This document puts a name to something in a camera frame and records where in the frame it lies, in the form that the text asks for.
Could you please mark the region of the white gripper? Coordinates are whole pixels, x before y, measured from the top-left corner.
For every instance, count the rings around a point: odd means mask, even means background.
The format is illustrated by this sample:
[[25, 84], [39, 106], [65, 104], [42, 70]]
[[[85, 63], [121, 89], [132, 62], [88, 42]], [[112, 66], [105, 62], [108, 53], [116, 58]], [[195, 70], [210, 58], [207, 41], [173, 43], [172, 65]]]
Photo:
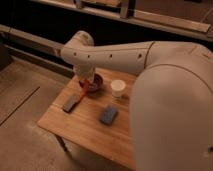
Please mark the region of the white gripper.
[[94, 86], [95, 69], [93, 67], [75, 65], [73, 71], [82, 83], [83, 88], [89, 89]]

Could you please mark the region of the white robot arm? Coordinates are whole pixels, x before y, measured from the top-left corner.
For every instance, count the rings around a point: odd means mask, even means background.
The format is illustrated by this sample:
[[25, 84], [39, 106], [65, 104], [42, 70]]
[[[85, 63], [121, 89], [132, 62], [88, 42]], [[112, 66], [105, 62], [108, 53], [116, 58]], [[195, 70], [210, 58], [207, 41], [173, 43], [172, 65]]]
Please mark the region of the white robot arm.
[[83, 79], [95, 67], [137, 77], [130, 96], [136, 171], [213, 171], [213, 51], [172, 41], [96, 46], [79, 31], [61, 57]]

